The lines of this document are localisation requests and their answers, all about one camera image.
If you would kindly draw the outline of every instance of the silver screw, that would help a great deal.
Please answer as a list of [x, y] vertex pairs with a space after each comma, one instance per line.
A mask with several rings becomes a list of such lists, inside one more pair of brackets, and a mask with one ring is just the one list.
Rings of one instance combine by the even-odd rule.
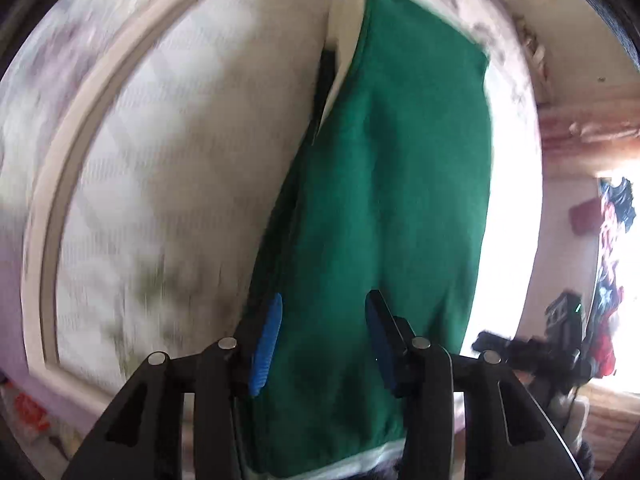
[[487, 350], [484, 354], [482, 354], [482, 358], [491, 365], [497, 365], [502, 359], [500, 358], [500, 354], [498, 352], [494, 352], [493, 350]]
[[166, 361], [166, 355], [164, 352], [153, 352], [146, 360], [150, 365], [158, 366]]
[[418, 350], [426, 350], [431, 346], [431, 341], [423, 337], [414, 337], [411, 339], [411, 344]]
[[218, 347], [223, 350], [233, 350], [236, 346], [238, 346], [238, 341], [235, 337], [223, 337], [218, 341]]

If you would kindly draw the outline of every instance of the green fabric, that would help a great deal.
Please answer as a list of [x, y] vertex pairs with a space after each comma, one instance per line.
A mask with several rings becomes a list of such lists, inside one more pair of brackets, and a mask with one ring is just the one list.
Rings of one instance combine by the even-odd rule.
[[489, 199], [486, 67], [417, 4], [367, 0], [349, 73], [306, 134], [255, 264], [249, 305], [284, 302], [268, 383], [245, 406], [258, 472], [286, 478], [403, 437], [368, 339], [372, 288], [460, 350]]

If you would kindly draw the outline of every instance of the wall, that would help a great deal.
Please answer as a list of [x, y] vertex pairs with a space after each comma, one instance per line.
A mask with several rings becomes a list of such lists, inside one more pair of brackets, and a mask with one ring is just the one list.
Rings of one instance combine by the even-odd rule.
[[506, 0], [546, 48], [553, 104], [640, 98], [640, 73], [585, 0]]
[[533, 264], [518, 336], [545, 333], [545, 309], [566, 288], [591, 306], [598, 260], [598, 235], [577, 237], [571, 231], [571, 206], [597, 196], [593, 178], [545, 179], [538, 252]]

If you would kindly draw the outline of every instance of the green garment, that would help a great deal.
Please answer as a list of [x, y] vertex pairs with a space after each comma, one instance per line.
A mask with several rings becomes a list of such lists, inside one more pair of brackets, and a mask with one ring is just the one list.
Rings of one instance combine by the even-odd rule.
[[282, 294], [266, 387], [244, 405], [249, 462], [286, 478], [404, 436], [364, 299], [458, 352], [491, 170], [487, 58], [410, 0], [367, 0], [348, 75], [290, 168], [248, 304]]

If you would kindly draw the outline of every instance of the beige frame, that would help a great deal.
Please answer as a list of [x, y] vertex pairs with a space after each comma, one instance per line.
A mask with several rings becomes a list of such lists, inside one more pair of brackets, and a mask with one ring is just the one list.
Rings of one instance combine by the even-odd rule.
[[62, 119], [40, 170], [22, 263], [22, 326], [29, 372], [95, 415], [111, 397], [60, 366], [56, 276], [68, 206], [102, 120], [154, 42], [199, 0], [151, 0], [122, 27], [88, 73]]

